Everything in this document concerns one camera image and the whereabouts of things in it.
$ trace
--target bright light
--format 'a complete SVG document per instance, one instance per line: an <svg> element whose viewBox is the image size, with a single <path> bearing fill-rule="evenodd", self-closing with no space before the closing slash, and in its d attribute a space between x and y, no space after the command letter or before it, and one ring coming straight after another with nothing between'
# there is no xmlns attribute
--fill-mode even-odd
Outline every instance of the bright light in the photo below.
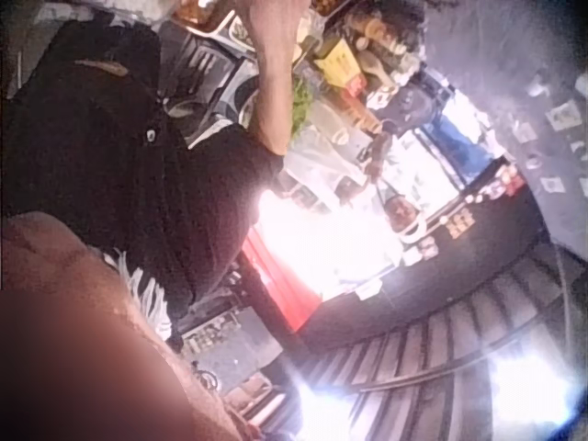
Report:
<svg viewBox="0 0 588 441"><path fill-rule="evenodd" d="M394 183L394 188L404 195L416 192L417 205L425 217L437 213L459 195L443 171L443 165L427 151L412 130L393 144L391 154L394 164L384 164L383 179Z"/></svg>
<svg viewBox="0 0 588 441"><path fill-rule="evenodd" d="M397 266L402 257L400 240L383 216L347 208L311 213L271 191L260 199L256 229L268 250L324 300L344 292L345 284Z"/></svg>
<svg viewBox="0 0 588 441"><path fill-rule="evenodd" d="M443 115L473 143L480 140L481 119L484 122L488 120L488 116L479 112L468 97L459 91L456 91L456 94L447 102L443 109Z"/></svg>
<svg viewBox="0 0 588 441"><path fill-rule="evenodd" d="M299 441L348 441L348 408L343 401L328 395L315 395L306 387L299 389L302 406L302 430Z"/></svg>
<svg viewBox="0 0 588 441"><path fill-rule="evenodd" d="M492 381L497 416L513 423L562 425L571 417L571 384L538 356L501 359Z"/></svg>

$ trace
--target condiment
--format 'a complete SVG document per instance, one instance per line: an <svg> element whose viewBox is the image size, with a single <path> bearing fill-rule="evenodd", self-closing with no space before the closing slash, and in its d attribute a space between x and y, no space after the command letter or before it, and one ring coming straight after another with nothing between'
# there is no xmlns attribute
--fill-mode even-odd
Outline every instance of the condiment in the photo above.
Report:
<svg viewBox="0 0 588 441"><path fill-rule="evenodd" d="M380 18L357 13L348 15L345 23L368 39L376 41L389 51L394 51L398 35L392 27L384 23Z"/></svg>
<svg viewBox="0 0 588 441"><path fill-rule="evenodd" d="M383 63L384 70L389 73L395 70L401 63L401 56L388 51L381 44L372 42L369 44L369 51L372 52Z"/></svg>
<svg viewBox="0 0 588 441"><path fill-rule="evenodd" d="M339 115L321 101L312 103L308 119L331 143L345 145L349 142L349 132Z"/></svg>
<svg viewBox="0 0 588 441"><path fill-rule="evenodd" d="M331 87L325 91L322 98L329 106L336 109L339 116L350 126L371 134L382 132L382 123L379 119L345 89Z"/></svg>
<svg viewBox="0 0 588 441"><path fill-rule="evenodd" d="M388 74L384 71L382 62L378 59L378 57L376 57L376 55L370 51L361 51L357 55L357 60L359 61L359 66L361 66L365 73L376 75L382 84L389 89L398 89L396 83L394 83Z"/></svg>
<svg viewBox="0 0 588 441"><path fill-rule="evenodd" d="M355 46L358 51L365 51L369 46L369 39L366 37L359 37L355 41Z"/></svg>

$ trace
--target button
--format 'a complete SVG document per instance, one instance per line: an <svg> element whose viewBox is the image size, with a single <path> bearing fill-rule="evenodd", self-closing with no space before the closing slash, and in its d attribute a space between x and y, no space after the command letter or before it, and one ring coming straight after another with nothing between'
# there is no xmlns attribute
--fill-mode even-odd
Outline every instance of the button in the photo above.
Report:
<svg viewBox="0 0 588 441"><path fill-rule="evenodd" d="M147 130L147 141L149 141L149 142L155 141L155 130L153 130L153 129Z"/></svg>

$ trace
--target handrail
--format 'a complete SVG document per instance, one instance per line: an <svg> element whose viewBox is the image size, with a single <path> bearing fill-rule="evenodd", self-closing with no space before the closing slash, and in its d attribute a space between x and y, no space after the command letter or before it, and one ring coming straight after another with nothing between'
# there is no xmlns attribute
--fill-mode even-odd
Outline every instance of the handrail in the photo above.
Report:
<svg viewBox="0 0 588 441"><path fill-rule="evenodd" d="M494 354L495 352L503 349L504 347L514 343L521 334L524 334L534 328L536 325L540 324L546 315L556 311L557 309L561 308L563 304L563 297L559 296L555 300L553 300L549 305L543 308L540 312L537 313L535 317L531 320L522 324L514 331L506 335L505 337L488 344L486 347L482 349L472 352L462 358L457 360L451 361L446 363L445 365L439 367L433 367L430 369L423 370L414 375L407 375L402 377L397 377L390 381L385 382L368 382L363 384L355 384L355 385L347 385L347 386L336 386L336 387L324 387L324 388L316 388L316 391L323 392L328 391L334 394L341 394L341 395L349 395L349 394L356 394L356 393L367 393L367 392L375 392L381 390L392 390L392 389L399 389L405 388L408 386L414 386L417 384L424 383L426 381L430 381L432 379L438 379L444 377L446 375L454 374L460 370L468 368L472 365L480 363L481 361L488 358L490 355Z"/></svg>

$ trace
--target person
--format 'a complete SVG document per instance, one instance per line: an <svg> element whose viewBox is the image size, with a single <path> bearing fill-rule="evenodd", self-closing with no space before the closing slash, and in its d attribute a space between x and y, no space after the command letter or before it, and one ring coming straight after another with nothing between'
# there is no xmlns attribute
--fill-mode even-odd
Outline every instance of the person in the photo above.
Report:
<svg viewBox="0 0 588 441"><path fill-rule="evenodd" d="M260 70L248 131L226 128L189 152L153 95L154 35L100 23L64 26L4 110L10 437L260 437L194 379L148 313L166 301L179 316L214 286L287 151L309 1L236 5ZM142 308L133 290L155 300Z"/></svg>
<svg viewBox="0 0 588 441"><path fill-rule="evenodd" d="M65 24L5 111L3 215L65 223L170 342L239 253L288 148L291 60L309 0L236 5L260 72L248 130L231 125L189 151L157 100L157 35L104 20Z"/></svg>

